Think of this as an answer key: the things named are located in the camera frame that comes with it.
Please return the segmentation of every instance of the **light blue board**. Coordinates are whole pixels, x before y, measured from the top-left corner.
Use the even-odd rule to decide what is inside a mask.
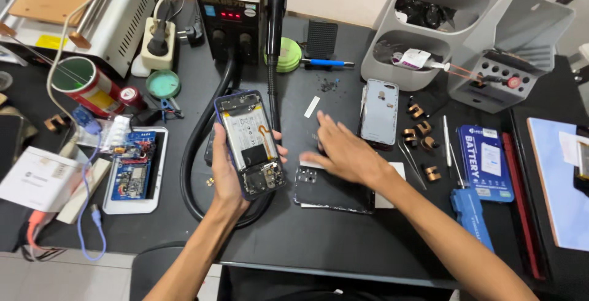
[[[558,137],[576,134],[577,126],[538,118],[528,118],[528,124],[556,245],[589,252],[589,197],[573,187],[574,166],[564,161]]]

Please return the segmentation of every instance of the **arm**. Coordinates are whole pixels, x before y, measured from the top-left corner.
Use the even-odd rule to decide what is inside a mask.
[[[407,217],[444,266],[479,300],[537,300],[500,258],[417,192],[365,141],[318,112],[319,140],[328,157],[304,152],[300,159],[379,192]]]
[[[225,129],[217,123],[214,127],[213,202],[178,258],[144,300],[194,300],[218,251],[249,206],[241,196],[237,173],[225,143]],[[274,131],[274,137],[281,139],[282,135]],[[286,155],[288,150],[278,146],[278,152]]]

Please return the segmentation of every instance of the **hand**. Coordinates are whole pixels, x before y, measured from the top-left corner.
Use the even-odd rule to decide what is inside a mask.
[[[372,189],[383,177],[396,174],[384,158],[341,122],[335,124],[321,110],[317,111],[317,119],[320,149],[325,150],[328,157],[307,151],[300,154],[301,161],[319,163],[331,174]]]
[[[224,207],[235,210],[239,215],[243,214],[250,205],[243,196],[241,196],[241,186],[237,178],[237,172],[229,156],[227,148],[227,134],[224,127],[215,123],[215,138],[213,139],[213,179],[215,180],[215,195],[213,201],[221,201]],[[282,139],[282,134],[272,130],[274,139]],[[286,163],[286,154],[288,149],[277,146],[280,160]]]

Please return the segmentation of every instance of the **red can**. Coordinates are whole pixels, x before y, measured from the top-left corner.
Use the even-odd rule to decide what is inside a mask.
[[[117,101],[121,89],[85,57],[59,62],[52,85],[100,117],[119,114],[125,108]]]
[[[147,108],[147,103],[143,101],[143,97],[139,92],[139,89],[135,86],[127,86],[121,90],[119,94],[119,101],[121,101],[124,105],[133,107],[139,111],[145,110]]]

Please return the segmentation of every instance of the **green dish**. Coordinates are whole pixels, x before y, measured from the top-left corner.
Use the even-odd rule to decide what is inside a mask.
[[[180,91],[180,79],[170,70],[151,73],[145,82],[147,91],[158,99],[169,99]]]
[[[294,71],[300,64],[300,59],[303,56],[298,43],[283,37],[280,40],[280,56],[278,56],[278,65],[276,66],[276,72],[286,73]],[[268,56],[266,55],[266,49],[264,49],[264,63],[268,63]]]

